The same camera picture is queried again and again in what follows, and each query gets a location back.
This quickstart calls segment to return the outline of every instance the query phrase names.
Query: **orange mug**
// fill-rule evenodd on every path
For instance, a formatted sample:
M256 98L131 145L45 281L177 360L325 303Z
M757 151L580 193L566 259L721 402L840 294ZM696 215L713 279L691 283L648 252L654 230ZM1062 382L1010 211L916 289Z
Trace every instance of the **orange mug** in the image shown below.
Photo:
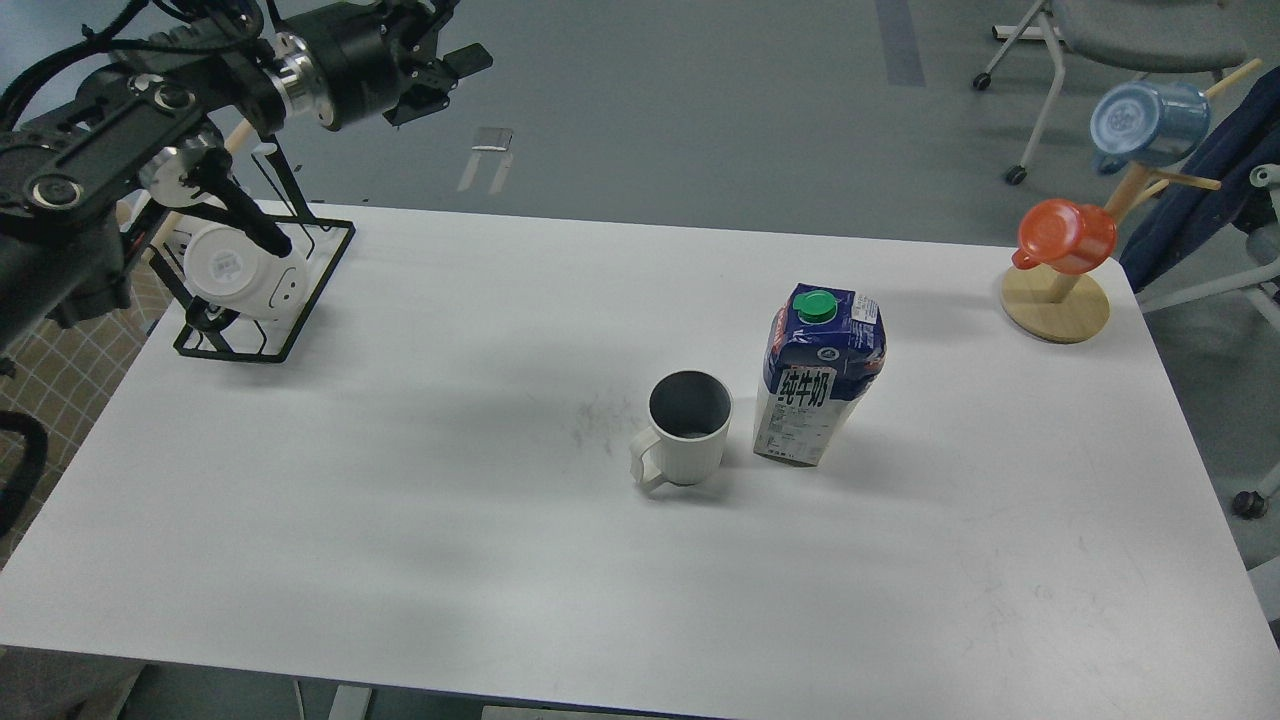
M1097 205L1056 197L1032 208L1018 225L1014 266L1048 265L1064 275L1083 275L1101 265L1116 247L1116 224Z

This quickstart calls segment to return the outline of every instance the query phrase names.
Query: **blue milk carton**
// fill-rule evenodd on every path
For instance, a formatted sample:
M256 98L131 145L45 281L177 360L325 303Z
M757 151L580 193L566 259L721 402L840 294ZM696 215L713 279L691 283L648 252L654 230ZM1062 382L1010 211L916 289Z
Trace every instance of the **blue milk carton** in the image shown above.
M860 292L797 284L773 318L754 451L817 465L884 366L884 320Z

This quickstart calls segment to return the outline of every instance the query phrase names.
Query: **round wooden base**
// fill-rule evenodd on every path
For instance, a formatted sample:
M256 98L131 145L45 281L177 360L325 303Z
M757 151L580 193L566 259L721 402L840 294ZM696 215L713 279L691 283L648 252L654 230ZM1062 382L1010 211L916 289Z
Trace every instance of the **round wooden base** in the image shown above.
M1111 318L1107 293L1097 281L1082 275L1061 302L1047 302L1057 270L1038 265L1030 270L1010 268L1000 291L1005 313L1027 332L1050 342L1082 342L1098 334Z

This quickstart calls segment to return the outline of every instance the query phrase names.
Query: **white ceramic mug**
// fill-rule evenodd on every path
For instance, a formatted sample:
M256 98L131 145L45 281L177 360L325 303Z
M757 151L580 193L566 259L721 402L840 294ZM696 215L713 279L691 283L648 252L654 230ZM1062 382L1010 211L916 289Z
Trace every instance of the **white ceramic mug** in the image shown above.
M681 370L659 380L649 393L649 427L631 439L636 486L649 492L709 478L724 456L732 409L728 388L707 373Z
M307 296L306 260L296 247L288 258L276 258L218 223L196 225L182 269L192 292L259 320L293 316Z

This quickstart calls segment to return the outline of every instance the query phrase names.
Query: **blue mug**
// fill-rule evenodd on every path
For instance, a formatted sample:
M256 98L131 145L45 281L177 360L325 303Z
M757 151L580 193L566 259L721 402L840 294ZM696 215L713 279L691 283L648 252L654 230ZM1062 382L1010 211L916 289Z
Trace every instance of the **blue mug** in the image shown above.
M1102 96L1089 120L1098 149L1093 169L1108 176L1125 163L1162 168L1187 158L1208 136L1208 97L1185 82L1132 81Z

